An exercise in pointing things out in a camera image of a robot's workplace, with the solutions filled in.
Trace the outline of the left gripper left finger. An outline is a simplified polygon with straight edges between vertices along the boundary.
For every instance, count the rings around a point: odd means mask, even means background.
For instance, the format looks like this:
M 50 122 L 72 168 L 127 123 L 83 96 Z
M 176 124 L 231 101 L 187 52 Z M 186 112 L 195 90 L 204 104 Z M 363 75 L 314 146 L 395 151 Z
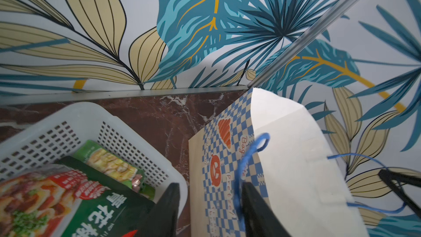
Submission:
M 171 183 L 138 227 L 135 237 L 175 237 L 177 235 L 180 186 Z

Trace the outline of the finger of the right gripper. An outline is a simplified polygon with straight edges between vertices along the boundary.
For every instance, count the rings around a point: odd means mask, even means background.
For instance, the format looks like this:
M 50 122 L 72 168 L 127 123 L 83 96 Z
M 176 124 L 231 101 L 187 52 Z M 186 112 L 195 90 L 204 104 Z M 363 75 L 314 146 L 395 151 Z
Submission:
M 409 207 L 418 218 L 421 218 L 421 208 L 405 193 L 403 189 L 404 184 L 420 188 L 421 179 L 419 177 L 397 173 L 390 170 L 380 170 L 378 176 L 381 181 L 403 201 L 404 207 Z

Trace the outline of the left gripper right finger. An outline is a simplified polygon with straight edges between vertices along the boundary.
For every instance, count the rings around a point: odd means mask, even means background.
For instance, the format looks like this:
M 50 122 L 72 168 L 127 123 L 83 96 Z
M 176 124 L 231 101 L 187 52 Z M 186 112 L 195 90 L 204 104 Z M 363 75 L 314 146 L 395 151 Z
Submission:
M 290 237 L 250 182 L 242 184 L 242 215 L 247 237 Z

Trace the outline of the checkered paper bag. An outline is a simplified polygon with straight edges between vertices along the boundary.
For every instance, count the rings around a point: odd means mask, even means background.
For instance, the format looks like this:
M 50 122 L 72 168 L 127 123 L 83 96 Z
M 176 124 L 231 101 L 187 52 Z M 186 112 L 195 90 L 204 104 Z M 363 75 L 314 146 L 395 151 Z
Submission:
M 362 106 L 345 87 L 333 89 L 341 115 L 321 104 L 322 124 L 310 109 L 262 89 L 252 89 L 189 140 L 191 234 L 244 237 L 237 205 L 242 182 L 251 183 L 294 237 L 389 236 L 387 222 L 402 210 L 364 203 L 391 193 L 379 173 L 417 176 L 384 165 L 380 153 L 390 131 L 380 125 L 398 115 L 377 116 L 364 126 Z

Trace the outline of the light green condiment packet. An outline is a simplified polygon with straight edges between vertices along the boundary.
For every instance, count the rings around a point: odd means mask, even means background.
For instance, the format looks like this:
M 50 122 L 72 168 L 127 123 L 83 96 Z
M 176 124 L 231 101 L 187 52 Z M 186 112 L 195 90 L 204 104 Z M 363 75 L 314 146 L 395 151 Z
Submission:
M 125 162 L 98 143 L 88 140 L 72 156 L 147 199 L 154 199 L 155 189 L 145 183 L 145 171 Z

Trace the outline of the white plastic basket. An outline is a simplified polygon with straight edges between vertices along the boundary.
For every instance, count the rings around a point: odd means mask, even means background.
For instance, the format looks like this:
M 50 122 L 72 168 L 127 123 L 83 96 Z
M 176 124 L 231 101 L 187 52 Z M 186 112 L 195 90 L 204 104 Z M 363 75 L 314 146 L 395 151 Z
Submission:
M 91 102 L 69 105 L 1 143 L 1 180 L 72 155 L 88 140 L 145 172 L 158 202 L 171 183 L 180 187 L 179 213 L 187 183 L 158 150 L 119 117 Z

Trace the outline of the right aluminium frame post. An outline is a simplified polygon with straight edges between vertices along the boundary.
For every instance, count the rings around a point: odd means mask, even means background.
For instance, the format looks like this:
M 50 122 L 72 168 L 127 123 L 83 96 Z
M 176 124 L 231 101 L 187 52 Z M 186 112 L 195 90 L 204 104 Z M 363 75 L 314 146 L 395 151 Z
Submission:
M 333 22 L 340 18 L 349 8 L 359 0 L 339 0 L 331 7 L 314 25 L 291 44 L 279 57 L 277 57 L 255 80 L 250 82 L 249 89 L 261 86 L 270 79 L 278 70 L 291 61 L 307 45 L 322 34 Z

